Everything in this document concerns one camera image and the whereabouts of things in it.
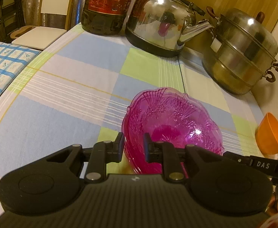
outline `kettle spout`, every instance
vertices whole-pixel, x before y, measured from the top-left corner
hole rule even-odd
[[[185,42],[189,41],[191,38],[194,38],[198,34],[204,32],[209,28],[214,28],[208,20],[199,21],[195,26],[187,26],[181,32],[181,35],[178,40],[178,45],[182,45]]]

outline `ribbed black surface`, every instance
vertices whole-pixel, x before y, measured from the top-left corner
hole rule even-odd
[[[109,175],[103,183],[87,185],[67,208],[34,217],[6,212],[0,227],[256,228],[267,218],[264,213],[248,217],[212,213],[198,205],[184,185],[167,183],[161,175]]]

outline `chair seat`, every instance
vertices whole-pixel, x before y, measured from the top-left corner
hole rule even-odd
[[[38,26],[18,37],[12,43],[33,49],[44,50],[64,33],[66,33],[64,29]]]

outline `blue and white plaid cloth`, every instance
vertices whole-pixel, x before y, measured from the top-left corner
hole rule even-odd
[[[0,42],[0,95],[40,51]]]

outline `dark liquid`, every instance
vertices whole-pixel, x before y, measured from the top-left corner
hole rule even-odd
[[[82,12],[82,28],[90,33],[102,35],[114,35],[120,32],[123,26],[124,15],[98,13],[88,10],[89,0],[85,0]]]

